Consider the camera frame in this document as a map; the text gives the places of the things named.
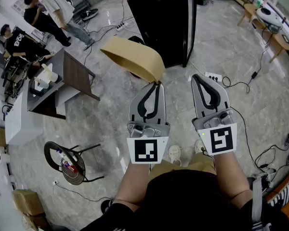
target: man in white shirt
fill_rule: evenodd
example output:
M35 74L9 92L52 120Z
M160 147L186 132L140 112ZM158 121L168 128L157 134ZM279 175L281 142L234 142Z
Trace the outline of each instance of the man in white shirt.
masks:
M26 5L35 5L39 0L24 0ZM42 0L44 7L49 12L52 19L56 22L58 27L72 34L74 37L80 39L86 44L84 50L88 49L94 40L88 36L86 30L74 23L73 11L74 7L65 0Z

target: person's hand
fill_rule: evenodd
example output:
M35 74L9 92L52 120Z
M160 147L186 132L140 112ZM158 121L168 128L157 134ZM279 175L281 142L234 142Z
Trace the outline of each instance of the person's hand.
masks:
M66 23L62 23L62 22L61 22L61 28L62 28L62 29L67 29L67 27L68 27L68 25L67 25Z

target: man in black shirt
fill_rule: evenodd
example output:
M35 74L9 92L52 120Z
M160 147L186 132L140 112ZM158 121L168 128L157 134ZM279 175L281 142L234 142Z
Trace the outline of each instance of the man in black shirt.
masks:
M24 31L15 30L12 32L8 24L1 28L0 34L6 38L4 47L12 56L22 56L29 62L33 62L42 56L50 55L47 49L38 46L36 41L26 35Z
M114 203L82 231L289 230L287 216L265 201L261 221L252 221L253 192L233 152L214 156L216 170L204 154L184 168L178 148L150 174L149 165L130 163Z
M53 21L53 19L42 12L42 7L38 7L31 3L25 10L24 19L30 25L34 26L41 32L48 32L53 34L56 40L58 40L63 46L70 46L68 42L71 37L66 37L61 28Z

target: black shoe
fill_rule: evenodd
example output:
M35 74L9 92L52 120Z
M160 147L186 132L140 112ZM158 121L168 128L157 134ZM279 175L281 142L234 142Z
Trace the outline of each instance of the black shoe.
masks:
M98 14L98 9L92 9L92 10L86 11L85 13L82 13L80 17L83 21L86 21L95 17L97 14Z
M69 47L71 45L71 42L67 42L66 44L63 44L65 47Z

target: wooden table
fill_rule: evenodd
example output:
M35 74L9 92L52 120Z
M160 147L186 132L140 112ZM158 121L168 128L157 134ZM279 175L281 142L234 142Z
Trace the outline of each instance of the wooden table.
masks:
M53 64L53 72L58 75L56 82L50 82L47 89L42 89L39 95L35 95L34 78L29 82L27 110L38 114L65 119L65 115L57 114L58 97L60 94L69 96L67 91L72 89L72 95L83 92L88 96L100 101L100 98L91 92L89 75L95 78L95 74L82 65L74 57L62 48L53 56L46 65ZM41 68L36 74L38 76L44 69Z
M244 15L242 17L242 19L238 22L238 26L241 24L241 22L243 21L244 17L249 18L249 22L251 22L251 18L253 15L257 15L256 14L256 6L251 4L251 3L245 3L244 4ZM264 25L260 20L253 20L252 23L256 26L256 28L262 29L264 30L266 28L266 25ZM275 55L271 58L270 63L282 52L283 49L285 49L286 51L289 51L289 43L287 43L284 38L283 38L283 33L280 30L277 34L273 34L273 36L271 36L271 32L270 31L265 31L265 34L268 35L268 39L270 37L272 37L270 40L272 40L271 43L275 44L277 47L277 52L275 53Z

